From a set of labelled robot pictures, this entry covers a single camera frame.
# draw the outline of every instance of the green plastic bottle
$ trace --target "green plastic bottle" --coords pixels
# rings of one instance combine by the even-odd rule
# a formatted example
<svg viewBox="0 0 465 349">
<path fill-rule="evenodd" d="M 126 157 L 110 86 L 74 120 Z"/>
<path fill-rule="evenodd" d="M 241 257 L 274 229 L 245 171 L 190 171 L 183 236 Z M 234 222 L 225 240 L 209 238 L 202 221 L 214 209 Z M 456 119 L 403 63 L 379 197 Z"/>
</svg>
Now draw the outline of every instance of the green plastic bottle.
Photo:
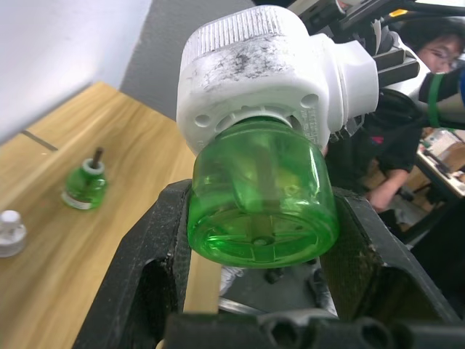
<svg viewBox="0 0 465 349">
<path fill-rule="evenodd" d="M 198 154 L 187 234 L 224 265 L 276 268 L 311 260 L 339 235 L 320 150 L 290 127 L 253 118 Z"/>
<path fill-rule="evenodd" d="M 94 209 L 100 206 L 107 190 L 105 166 L 99 161 L 103 150 L 97 149 L 93 159 L 86 159 L 66 179 L 63 201 L 75 209 Z"/>
</svg>

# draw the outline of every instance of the white plug-in device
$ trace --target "white plug-in device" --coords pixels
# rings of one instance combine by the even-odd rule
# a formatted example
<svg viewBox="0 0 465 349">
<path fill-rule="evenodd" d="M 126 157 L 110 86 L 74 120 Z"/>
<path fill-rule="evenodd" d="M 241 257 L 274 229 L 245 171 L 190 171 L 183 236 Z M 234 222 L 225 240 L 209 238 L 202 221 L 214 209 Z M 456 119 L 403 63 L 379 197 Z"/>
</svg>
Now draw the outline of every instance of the white plug-in device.
<svg viewBox="0 0 465 349">
<path fill-rule="evenodd" d="M 281 120 L 323 148 L 347 120 L 375 111 L 378 76 L 356 41 L 309 36 L 282 7 L 253 7 L 195 31 L 182 53 L 177 123 L 199 153 L 255 116 Z"/>
</svg>

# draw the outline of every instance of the glasses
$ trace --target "glasses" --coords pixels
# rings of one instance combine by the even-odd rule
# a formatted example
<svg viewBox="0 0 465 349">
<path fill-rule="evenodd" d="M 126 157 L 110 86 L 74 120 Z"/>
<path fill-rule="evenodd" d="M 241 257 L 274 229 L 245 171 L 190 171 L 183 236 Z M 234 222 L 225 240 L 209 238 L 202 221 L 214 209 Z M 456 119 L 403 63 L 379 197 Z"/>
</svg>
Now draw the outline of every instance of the glasses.
<svg viewBox="0 0 465 349">
<path fill-rule="evenodd" d="M 428 51 L 430 51 L 434 56 L 438 57 L 442 64 L 447 64 L 450 69 L 456 69 L 458 67 L 458 57 L 454 57 L 448 49 L 428 49 Z"/>
</svg>

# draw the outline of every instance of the green strap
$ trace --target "green strap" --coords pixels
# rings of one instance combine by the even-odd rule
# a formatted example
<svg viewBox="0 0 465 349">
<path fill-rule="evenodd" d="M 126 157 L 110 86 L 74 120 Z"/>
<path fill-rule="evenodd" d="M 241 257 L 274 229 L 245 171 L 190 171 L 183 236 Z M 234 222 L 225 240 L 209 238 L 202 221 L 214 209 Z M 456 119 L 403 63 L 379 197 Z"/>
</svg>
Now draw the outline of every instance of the green strap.
<svg viewBox="0 0 465 349">
<path fill-rule="evenodd" d="M 431 82 L 428 94 L 428 114 L 429 123 L 432 127 L 438 128 L 439 125 L 439 110 L 437 109 L 437 95 L 439 92 L 439 86 L 441 85 L 444 74 L 435 74 Z"/>
</svg>

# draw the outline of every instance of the black hair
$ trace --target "black hair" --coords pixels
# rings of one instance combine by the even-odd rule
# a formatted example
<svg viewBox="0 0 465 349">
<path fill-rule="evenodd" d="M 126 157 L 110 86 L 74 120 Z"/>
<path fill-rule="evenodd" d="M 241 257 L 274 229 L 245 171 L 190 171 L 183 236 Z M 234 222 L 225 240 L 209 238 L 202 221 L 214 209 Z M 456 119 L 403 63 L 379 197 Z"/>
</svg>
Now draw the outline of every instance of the black hair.
<svg viewBox="0 0 465 349">
<path fill-rule="evenodd" d="M 460 53 L 465 50 L 465 22 L 455 18 L 423 18 L 406 21 L 397 31 L 400 38 L 418 53 L 429 42 L 455 36 L 459 40 Z"/>
</svg>

